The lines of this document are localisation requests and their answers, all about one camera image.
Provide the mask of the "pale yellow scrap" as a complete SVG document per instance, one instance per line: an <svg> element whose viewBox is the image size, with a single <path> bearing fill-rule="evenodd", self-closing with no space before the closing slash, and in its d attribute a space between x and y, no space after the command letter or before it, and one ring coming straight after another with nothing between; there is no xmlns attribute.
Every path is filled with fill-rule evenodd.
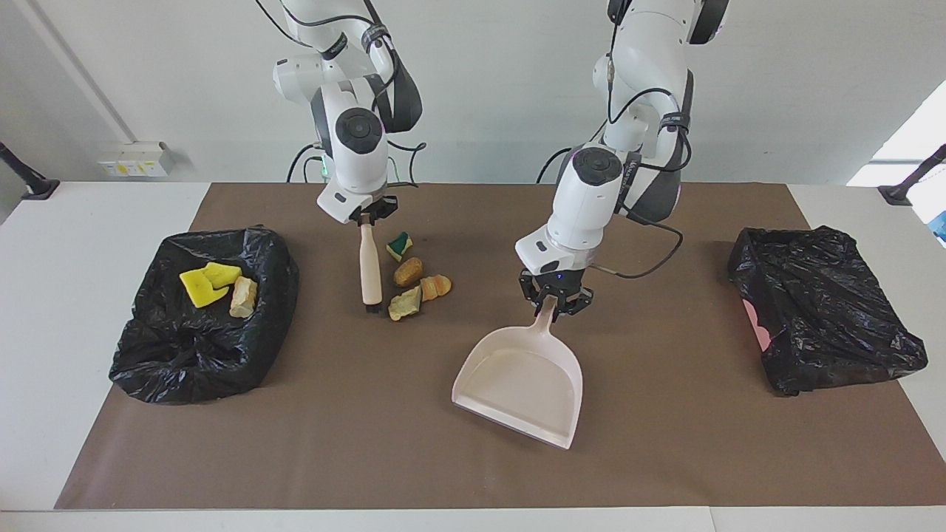
<svg viewBox="0 0 946 532"><path fill-rule="evenodd" d="M422 299L423 292L420 286L413 287L411 290L406 290L406 292L392 297L388 306L389 317L398 322L403 318L413 316L421 310Z"/></svg>

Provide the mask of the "brown table mat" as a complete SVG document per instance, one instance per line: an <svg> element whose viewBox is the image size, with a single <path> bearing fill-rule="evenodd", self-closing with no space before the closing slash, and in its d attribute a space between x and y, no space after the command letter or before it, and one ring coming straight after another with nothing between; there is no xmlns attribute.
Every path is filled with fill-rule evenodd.
<svg viewBox="0 0 946 532"><path fill-rule="evenodd" d="M576 437L558 450L452 403L491 330L530 324L513 244L550 186L400 191L406 231L452 293L400 323L359 306L358 239L318 185L211 185L195 230L286 239L299 302L265 383L158 406L109 391L58 509L946 505L946 462L896 381L777 396L726 264L744 227L801 229L784 185L685 184L686 239L652 276L590 272L554 325L580 360Z"/></svg>

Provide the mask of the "beige plastic dustpan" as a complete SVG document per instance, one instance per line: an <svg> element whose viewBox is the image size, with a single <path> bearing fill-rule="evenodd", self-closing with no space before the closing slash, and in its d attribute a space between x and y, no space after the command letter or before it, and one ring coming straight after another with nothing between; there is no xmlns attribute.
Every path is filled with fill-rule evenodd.
<svg viewBox="0 0 946 532"><path fill-rule="evenodd" d="M491 331L452 385L456 406L507 429L570 450L584 396L580 361L551 333L553 297L533 324Z"/></svg>

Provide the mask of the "white wall socket box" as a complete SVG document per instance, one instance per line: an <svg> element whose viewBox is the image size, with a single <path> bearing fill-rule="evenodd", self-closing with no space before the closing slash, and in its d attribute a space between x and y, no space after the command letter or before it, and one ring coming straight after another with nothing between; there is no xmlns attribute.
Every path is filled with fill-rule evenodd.
<svg viewBox="0 0 946 532"><path fill-rule="evenodd" d="M99 171L108 177L169 177L174 159L164 142L135 142L101 152Z"/></svg>

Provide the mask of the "black clamp stand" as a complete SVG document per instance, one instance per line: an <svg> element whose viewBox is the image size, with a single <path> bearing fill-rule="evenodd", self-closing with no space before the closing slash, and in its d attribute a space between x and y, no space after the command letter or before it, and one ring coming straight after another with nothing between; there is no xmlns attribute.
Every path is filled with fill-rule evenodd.
<svg viewBox="0 0 946 532"><path fill-rule="evenodd" d="M0 142L0 160L24 182L26 192L21 195L24 201L47 200L61 184L60 180L47 179L32 166L21 161L3 142Z"/></svg>
<svg viewBox="0 0 946 532"><path fill-rule="evenodd" d="M877 190L879 195L889 204L894 206L907 206L912 208L913 203L908 199L908 192L912 186L919 184L930 172L946 161L946 143L940 145L935 152L919 163L913 171L895 185L879 185Z"/></svg>

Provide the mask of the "beige hand brush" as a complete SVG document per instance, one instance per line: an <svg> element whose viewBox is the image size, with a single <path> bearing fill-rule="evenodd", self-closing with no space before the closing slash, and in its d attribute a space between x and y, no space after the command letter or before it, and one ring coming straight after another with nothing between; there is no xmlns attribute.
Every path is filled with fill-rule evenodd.
<svg viewBox="0 0 946 532"><path fill-rule="evenodd" d="M359 225L359 283L361 298L368 313L379 313L383 304L381 283L381 262L374 238L374 226L371 222Z"/></svg>

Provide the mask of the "black bag lined pink bin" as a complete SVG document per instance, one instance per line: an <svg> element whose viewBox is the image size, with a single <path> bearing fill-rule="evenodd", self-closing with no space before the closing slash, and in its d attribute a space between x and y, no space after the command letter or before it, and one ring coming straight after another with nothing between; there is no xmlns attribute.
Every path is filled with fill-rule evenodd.
<svg viewBox="0 0 946 532"><path fill-rule="evenodd" d="M761 366L781 396L886 383L927 367L925 343L902 323L848 233L746 227L727 276L754 311Z"/></svg>

